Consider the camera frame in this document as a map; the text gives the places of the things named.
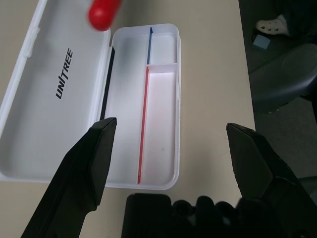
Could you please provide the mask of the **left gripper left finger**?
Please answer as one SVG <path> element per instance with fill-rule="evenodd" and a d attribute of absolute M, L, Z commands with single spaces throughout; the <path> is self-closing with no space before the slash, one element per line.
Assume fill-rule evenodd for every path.
<path fill-rule="evenodd" d="M 94 123 L 67 152 L 22 237 L 80 236 L 85 217 L 101 203 L 116 126 L 116 118 Z"/>

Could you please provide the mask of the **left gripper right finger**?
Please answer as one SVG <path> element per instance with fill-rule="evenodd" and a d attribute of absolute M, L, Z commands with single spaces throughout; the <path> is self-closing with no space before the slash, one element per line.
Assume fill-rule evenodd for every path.
<path fill-rule="evenodd" d="M 242 197 L 268 206 L 288 238 L 315 238 L 317 206 L 266 138 L 236 123 L 226 131 Z"/>

